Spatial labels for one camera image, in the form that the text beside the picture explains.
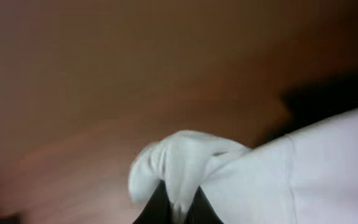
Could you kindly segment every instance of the wooden surface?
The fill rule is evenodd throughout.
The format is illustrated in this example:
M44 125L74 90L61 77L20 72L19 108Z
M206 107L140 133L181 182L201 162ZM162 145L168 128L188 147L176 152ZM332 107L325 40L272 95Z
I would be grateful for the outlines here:
M290 115L278 97L308 80L358 67L358 16L305 28L275 48L216 65L63 141L0 167L0 211L24 223L131 223L129 166L150 141L196 129L253 146Z
M358 0L0 0L0 163Z

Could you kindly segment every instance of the white fabric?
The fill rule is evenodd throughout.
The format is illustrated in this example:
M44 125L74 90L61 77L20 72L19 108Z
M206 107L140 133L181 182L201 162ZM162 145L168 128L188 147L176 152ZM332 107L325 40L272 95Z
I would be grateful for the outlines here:
M129 174L129 194L135 203L146 202L160 180L164 180L172 220L182 223L197 188L248 151L242 144L211 134L177 132L141 152Z
M196 132L178 133L148 148L130 174L132 199L147 200L161 178L169 185L170 200L183 206L183 215L196 188L190 183L199 179L194 183L201 185L226 224L358 223L358 110L329 118L247 154L233 153L227 160L223 154L218 157L222 162L217 163L209 163L215 160L211 155L231 147L222 142L214 151L198 138ZM158 167L164 167L165 175ZM201 171L204 167L213 171Z

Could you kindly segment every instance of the brown wall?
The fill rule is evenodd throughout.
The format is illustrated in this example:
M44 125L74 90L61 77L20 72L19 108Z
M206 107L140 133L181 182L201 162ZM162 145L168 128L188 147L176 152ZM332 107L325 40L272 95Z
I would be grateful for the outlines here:
M192 84L144 100L117 119L0 167L0 211L25 223L130 223L129 164L145 144L196 129L252 146L289 118L278 94L358 67L358 16L309 26L253 57L238 55Z
M0 0L0 163L358 0Z

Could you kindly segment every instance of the white cloth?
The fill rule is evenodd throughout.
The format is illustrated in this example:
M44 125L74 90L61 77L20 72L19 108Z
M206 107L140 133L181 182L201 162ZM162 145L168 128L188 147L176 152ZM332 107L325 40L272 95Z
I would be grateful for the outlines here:
M197 131L179 131L141 152L129 174L129 194L135 203L146 202L160 180L164 180L172 220L182 223L197 188L247 152L248 148L232 140Z
M182 216L200 184L225 224L358 223L358 109L247 154L232 141L211 149L207 136L178 133L146 149L131 170L131 198L147 200L163 179ZM232 148L228 159L211 162Z

